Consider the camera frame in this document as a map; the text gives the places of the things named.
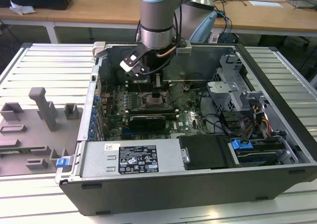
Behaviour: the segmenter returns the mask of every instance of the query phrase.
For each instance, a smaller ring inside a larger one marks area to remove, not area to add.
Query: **blue latch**
[[[241,139],[235,139],[234,141],[231,141],[231,144],[234,150],[253,149],[251,141],[248,143],[242,143]]]
[[[56,161],[56,168],[68,168],[69,158],[59,158]]]

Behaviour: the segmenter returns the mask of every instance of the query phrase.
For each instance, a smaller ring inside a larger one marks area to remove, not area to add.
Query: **power supply label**
[[[152,173],[159,171],[156,146],[128,146],[119,148],[119,173]]]

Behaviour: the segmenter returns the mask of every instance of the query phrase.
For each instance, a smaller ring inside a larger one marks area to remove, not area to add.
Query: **blue cable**
[[[228,37],[229,37],[229,32],[230,32],[230,22],[229,22],[227,16],[225,16],[223,13],[221,13],[221,12],[219,12],[219,11],[217,11],[217,10],[215,10],[215,11],[216,11],[216,13],[218,13],[219,15],[221,15],[221,16],[224,18],[224,20],[226,21],[226,23],[227,23],[228,32],[227,32],[226,38],[225,38],[224,41],[223,41],[223,43],[226,43],[226,40],[228,39]]]

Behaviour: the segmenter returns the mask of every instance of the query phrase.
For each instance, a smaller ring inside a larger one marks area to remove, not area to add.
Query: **aluminum profile table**
[[[94,64],[91,49],[92,45],[65,44],[33,44],[30,48],[20,49],[0,76],[0,106],[4,102],[18,100],[24,109],[34,108],[33,102],[26,98],[27,91],[32,86],[46,87],[47,96],[57,107],[63,107],[68,101],[76,101],[79,106],[83,106]],[[315,90],[285,58],[269,48],[247,50],[282,96],[285,96],[294,112],[303,119],[302,122],[310,121],[311,116],[317,116]],[[308,129],[315,126],[312,121],[306,124]],[[317,180],[297,184],[274,200],[268,201],[85,217],[55,183],[52,173],[0,177],[1,224],[317,223],[316,210]]]

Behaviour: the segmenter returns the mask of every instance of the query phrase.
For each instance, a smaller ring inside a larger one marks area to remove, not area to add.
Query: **motherboard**
[[[208,134],[198,109],[201,89],[170,83],[154,98],[142,84],[115,86],[102,94],[105,140],[145,140]]]

